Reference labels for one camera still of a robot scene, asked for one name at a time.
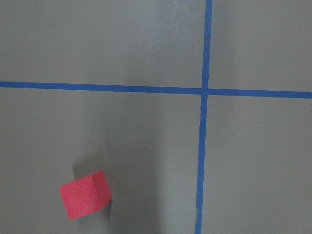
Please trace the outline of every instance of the gray floor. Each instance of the gray floor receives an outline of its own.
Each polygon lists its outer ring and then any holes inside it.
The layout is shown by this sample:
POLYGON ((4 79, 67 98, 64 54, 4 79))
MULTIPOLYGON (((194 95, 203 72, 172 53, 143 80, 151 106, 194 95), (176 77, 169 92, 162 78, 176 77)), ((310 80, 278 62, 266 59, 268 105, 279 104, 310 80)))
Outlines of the gray floor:
MULTIPOLYGON (((200 87, 205 1, 0 3, 0 80, 200 87)), ((218 0, 210 87, 312 91, 312 5, 218 0)), ((312 229, 312 101, 209 97, 203 234, 312 229)), ((0 89, 0 233, 192 234, 200 96, 0 89), (59 186, 113 200, 68 220, 59 186)))

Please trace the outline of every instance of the blue tape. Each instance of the blue tape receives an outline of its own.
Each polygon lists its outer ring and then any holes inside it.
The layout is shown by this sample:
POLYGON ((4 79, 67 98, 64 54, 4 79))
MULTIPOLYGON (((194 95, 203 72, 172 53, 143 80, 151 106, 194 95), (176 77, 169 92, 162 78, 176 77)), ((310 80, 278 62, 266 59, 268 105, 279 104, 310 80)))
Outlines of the blue tape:
POLYGON ((109 92, 130 92, 130 93, 195 94, 195 95, 202 94, 202 90, 200 88, 150 87, 150 86, 105 85, 105 84, 66 84, 66 83, 0 81, 0 87, 24 88, 24 89, 109 91, 109 92))
POLYGON ((203 71, 201 83, 202 95, 200 99, 195 234, 201 234, 202 229, 212 4, 212 0, 206 1, 203 71))
POLYGON ((201 234, 201 226, 202 226, 206 125, 207 125, 207 107, 208 107, 207 103, 208 103, 208 95, 202 95, 200 100, 200 124, 199 124, 197 188, 196 188, 197 216, 195 224, 195 234, 201 234))
POLYGON ((268 98, 312 98, 312 92, 247 90, 247 89, 208 89, 209 95, 268 97, 268 98))

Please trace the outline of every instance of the cube side face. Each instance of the cube side face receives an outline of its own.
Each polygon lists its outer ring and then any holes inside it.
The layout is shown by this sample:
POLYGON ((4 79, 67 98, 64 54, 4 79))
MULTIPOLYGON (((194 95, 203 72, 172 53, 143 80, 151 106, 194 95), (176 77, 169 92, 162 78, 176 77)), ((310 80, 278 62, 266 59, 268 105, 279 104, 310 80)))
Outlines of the cube side face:
POLYGON ((103 170, 97 171, 92 175, 93 183, 97 191, 99 202, 104 207, 111 199, 111 191, 108 187, 103 170))
POLYGON ((69 219, 102 209, 91 176, 75 180, 59 188, 69 219))

